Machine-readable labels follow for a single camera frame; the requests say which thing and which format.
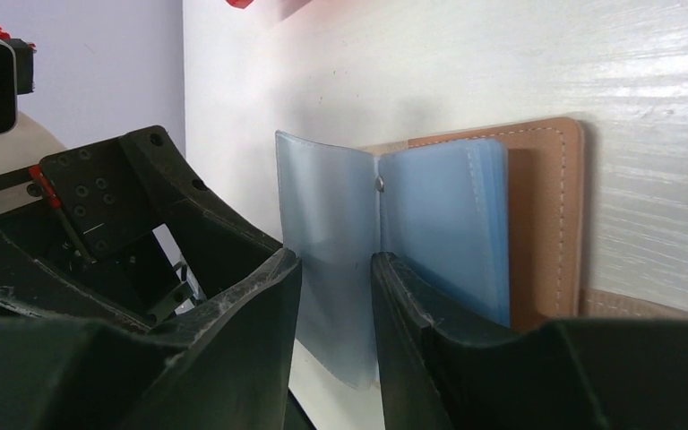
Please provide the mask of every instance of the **screw hole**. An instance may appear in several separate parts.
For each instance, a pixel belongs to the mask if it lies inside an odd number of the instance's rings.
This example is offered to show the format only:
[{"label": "screw hole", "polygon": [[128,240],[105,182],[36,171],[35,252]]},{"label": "screw hole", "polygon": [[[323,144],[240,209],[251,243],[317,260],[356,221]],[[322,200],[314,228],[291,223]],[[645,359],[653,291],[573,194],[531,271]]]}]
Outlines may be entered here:
[{"label": "screw hole", "polygon": [[88,192],[88,187],[85,185],[78,185],[75,187],[75,193],[80,197],[87,197]]},{"label": "screw hole", "polygon": [[28,185],[27,191],[30,197],[40,197],[42,195],[40,188],[35,184]]},{"label": "screw hole", "polygon": [[149,142],[154,146],[162,146],[165,144],[165,142],[162,141],[162,136],[156,133],[149,134]]},{"label": "screw hole", "polygon": [[191,181],[191,185],[193,185],[193,187],[199,191],[210,191],[210,189],[207,188],[207,185],[201,179],[194,179]]},{"label": "screw hole", "polygon": [[81,218],[88,215],[88,211],[85,210],[85,206],[82,206],[80,204],[74,207],[73,213]]}]

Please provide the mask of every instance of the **white stitching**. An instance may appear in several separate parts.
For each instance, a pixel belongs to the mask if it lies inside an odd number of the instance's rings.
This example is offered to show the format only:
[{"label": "white stitching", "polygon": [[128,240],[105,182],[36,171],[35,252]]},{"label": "white stitching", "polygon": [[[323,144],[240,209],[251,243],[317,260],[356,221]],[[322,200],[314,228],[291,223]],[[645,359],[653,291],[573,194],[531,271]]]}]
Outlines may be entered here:
[{"label": "white stitching", "polygon": [[[516,134],[516,133],[526,133],[526,132],[542,132],[542,131],[552,131],[558,133],[558,137],[560,138],[560,143],[561,143],[561,169],[560,169],[560,219],[558,222],[560,223],[560,227],[558,231],[558,270],[557,270],[557,283],[556,283],[556,293],[555,293],[555,316],[560,315],[560,299],[561,299],[561,292],[563,289],[561,288],[561,283],[563,279],[563,217],[564,217],[564,210],[563,206],[565,205],[564,202],[564,195],[565,195],[565,137],[563,136],[563,132],[558,130],[555,127],[535,127],[535,128],[524,128],[521,130],[516,130],[512,132],[504,132],[504,133],[492,133],[492,134],[485,134],[482,136],[474,136],[474,137],[469,137],[466,139],[484,139],[486,137],[495,137],[495,136],[500,136],[500,135],[507,135],[507,134]],[[451,139],[447,141],[440,141],[440,142],[426,142],[426,143],[419,143],[418,145],[415,145],[413,147],[410,147],[410,149],[414,148],[419,148],[421,146],[428,146],[428,145],[435,145],[437,143],[445,143],[445,142],[451,142],[451,141],[457,141],[459,139]]]}]

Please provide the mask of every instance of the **brown leather wallet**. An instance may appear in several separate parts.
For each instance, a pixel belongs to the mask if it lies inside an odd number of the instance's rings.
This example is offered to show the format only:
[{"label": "brown leather wallet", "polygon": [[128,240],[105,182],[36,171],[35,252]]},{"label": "brown leather wallet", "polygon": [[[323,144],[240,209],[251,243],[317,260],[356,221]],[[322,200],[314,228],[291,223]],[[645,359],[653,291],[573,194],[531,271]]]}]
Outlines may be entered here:
[{"label": "brown leather wallet", "polygon": [[445,133],[367,150],[408,150],[457,139],[495,138],[508,149],[511,326],[575,316],[688,317],[644,300],[580,286],[584,136],[567,117]]}]

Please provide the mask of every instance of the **white wooden surface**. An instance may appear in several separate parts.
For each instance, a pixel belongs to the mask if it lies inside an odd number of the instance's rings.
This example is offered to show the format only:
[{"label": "white wooden surface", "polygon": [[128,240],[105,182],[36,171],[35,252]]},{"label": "white wooden surface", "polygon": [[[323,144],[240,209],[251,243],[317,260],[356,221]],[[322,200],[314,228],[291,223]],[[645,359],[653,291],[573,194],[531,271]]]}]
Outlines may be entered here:
[{"label": "white wooden surface", "polygon": [[[584,281],[688,310],[688,1],[184,8],[188,159],[268,233],[276,129],[357,147],[568,114],[589,137]],[[299,351],[292,391],[319,428],[376,428],[378,391]]]}]

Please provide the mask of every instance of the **blue plastic card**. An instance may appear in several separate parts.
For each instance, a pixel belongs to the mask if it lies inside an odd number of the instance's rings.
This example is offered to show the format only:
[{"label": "blue plastic card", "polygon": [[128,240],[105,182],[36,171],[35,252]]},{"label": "blue plastic card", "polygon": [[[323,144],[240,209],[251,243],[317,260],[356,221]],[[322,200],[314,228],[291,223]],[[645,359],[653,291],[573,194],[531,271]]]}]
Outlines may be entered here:
[{"label": "blue plastic card", "polygon": [[276,144],[284,246],[303,264],[297,338],[332,374],[357,388],[376,375],[370,258],[378,251],[509,325],[501,143],[458,140],[381,157],[281,132]]}]

